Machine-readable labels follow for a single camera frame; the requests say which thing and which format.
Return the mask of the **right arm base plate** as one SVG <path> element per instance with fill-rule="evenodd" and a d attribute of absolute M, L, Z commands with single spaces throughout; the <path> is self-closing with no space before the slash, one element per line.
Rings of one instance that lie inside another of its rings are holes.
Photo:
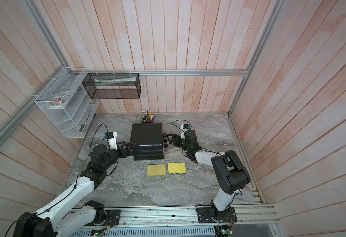
<path fill-rule="evenodd" d="M 228 207 L 224 211 L 217 211 L 214 207 L 198 206 L 195 208 L 199 223 L 237 223 L 235 209 Z"/>

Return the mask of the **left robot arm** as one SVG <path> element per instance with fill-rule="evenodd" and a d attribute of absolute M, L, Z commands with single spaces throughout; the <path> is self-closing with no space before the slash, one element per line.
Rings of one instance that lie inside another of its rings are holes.
<path fill-rule="evenodd" d="M 73 184 L 34 213 L 25 212 L 15 221 L 15 237 L 68 237 L 87 224 L 102 226 L 107 221 L 105 206 L 97 201 L 86 202 L 78 211 L 71 209 L 110 176 L 107 170 L 120 158 L 133 155 L 135 141 L 118 142 L 116 148 L 97 145 L 89 154 L 86 169 Z"/>

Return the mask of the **yellow sponge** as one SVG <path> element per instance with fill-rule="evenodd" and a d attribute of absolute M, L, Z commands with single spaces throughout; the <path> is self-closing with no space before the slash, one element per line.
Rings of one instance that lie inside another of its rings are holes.
<path fill-rule="evenodd" d="M 168 173 L 169 174 L 186 174 L 185 163 L 169 163 Z"/>
<path fill-rule="evenodd" d="M 147 177 L 153 176 L 166 176 L 166 165 L 148 165 L 147 166 Z"/>

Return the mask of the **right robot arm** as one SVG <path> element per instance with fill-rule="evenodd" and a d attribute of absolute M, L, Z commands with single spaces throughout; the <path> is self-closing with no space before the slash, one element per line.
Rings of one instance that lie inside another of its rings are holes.
<path fill-rule="evenodd" d="M 201 147 L 194 130 L 181 135 L 163 134 L 164 141 L 181 148 L 184 156 L 198 164 L 214 169 L 219 190 L 209 207 L 201 204 L 195 207 L 199 223 L 237 222 L 235 209 L 231 206 L 236 196 L 242 196 L 242 189 L 251 177 L 235 151 L 224 153 L 209 151 Z"/>

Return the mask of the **black drawer cabinet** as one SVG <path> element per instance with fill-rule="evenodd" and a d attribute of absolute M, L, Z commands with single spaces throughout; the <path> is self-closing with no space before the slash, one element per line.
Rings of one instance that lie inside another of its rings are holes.
<path fill-rule="evenodd" d="M 163 160 L 163 125 L 157 123 L 134 123 L 130 141 L 135 141 L 135 161 Z"/>

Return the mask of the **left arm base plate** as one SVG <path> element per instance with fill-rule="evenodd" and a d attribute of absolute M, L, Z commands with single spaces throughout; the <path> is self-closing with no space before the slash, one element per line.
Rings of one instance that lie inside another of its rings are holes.
<path fill-rule="evenodd" d="M 119 225 L 121 210 L 120 209 L 105 209 L 95 215 L 94 221 L 84 225 L 85 227 L 95 226 L 117 226 Z"/>

